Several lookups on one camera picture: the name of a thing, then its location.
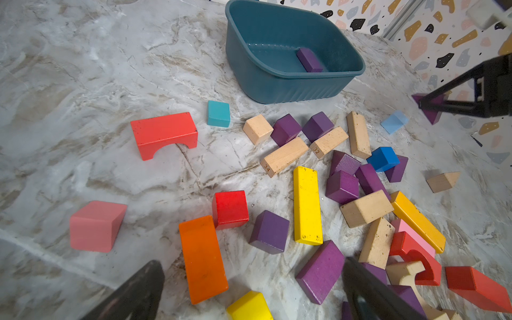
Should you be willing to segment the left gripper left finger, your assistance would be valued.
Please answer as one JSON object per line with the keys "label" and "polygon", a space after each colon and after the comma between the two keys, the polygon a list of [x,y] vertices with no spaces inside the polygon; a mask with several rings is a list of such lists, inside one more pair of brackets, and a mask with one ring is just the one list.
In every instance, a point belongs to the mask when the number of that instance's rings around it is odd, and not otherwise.
{"label": "left gripper left finger", "polygon": [[155,319],[163,291],[162,265],[151,260],[84,319]]}

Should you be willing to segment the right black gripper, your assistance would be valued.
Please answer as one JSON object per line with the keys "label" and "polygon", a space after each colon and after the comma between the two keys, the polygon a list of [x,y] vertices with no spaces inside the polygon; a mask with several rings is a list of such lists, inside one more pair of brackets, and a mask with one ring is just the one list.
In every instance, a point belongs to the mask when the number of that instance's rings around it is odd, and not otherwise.
{"label": "right black gripper", "polygon": [[[475,78],[475,101],[457,101],[445,94]],[[482,118],[511,116],[511,54],[480,63],[422,97],[420,109]]]}

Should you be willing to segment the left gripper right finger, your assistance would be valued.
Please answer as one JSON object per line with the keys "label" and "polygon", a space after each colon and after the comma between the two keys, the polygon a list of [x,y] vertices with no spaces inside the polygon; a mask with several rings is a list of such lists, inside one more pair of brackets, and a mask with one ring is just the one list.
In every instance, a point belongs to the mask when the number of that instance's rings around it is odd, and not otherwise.
{"label": "left gripper right finger", "polygon": [[345,259],[342,279],[353,319],[426,318],[353,257]]}

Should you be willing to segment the purple wedge block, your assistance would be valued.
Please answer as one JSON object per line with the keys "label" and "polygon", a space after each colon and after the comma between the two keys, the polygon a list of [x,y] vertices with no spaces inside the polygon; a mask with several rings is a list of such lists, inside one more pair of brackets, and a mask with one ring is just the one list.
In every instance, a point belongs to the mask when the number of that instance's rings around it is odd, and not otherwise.
{"label": "purple wedge block", "polygon": [[405,168],[409,160],[408,157],[404,157],[401,155],[397,157],[399,159],[399,164],[385,171],[386,177],[390,183],[401,182],[405,172]]}

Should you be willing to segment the purple long block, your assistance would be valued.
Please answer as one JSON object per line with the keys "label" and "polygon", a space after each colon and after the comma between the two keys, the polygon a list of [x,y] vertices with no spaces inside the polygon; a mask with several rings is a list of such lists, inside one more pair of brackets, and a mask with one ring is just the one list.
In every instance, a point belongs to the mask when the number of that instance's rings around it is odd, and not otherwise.
{"label": "purple long block", "polygon": [[323,72],[323,66],[316,57],[316,55],[306,47],[301,47],[297,50],[296,56],[301,62],[302,66],[308,73],[321,73]]}

